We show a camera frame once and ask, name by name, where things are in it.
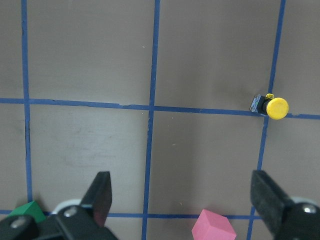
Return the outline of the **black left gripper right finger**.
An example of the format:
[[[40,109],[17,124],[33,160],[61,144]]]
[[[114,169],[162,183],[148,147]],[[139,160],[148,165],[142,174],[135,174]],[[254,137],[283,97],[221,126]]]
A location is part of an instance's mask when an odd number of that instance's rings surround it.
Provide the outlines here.
[[[289,196],[264,170],[253,170],[250,201],[274,240],[318,240],[320,206]]]

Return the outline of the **green foam cube near left arm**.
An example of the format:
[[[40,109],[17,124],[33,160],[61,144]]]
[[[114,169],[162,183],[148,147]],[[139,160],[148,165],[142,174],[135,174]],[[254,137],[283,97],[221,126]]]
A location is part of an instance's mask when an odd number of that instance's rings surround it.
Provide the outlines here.
[[[25,215],[33,217],[36,223],[46,220],[45,214],[35,200],[15,208],[7,217]]]

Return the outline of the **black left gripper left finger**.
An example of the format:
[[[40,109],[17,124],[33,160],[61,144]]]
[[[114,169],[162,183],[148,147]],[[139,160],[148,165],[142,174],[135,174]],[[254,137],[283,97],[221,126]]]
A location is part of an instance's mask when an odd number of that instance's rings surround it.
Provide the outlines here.
[[[111,175],[100,171],[79,204],[66,206],[42,222],[30,214],[0,221],[2,240],[116,240],[105,226],[112,205]]]

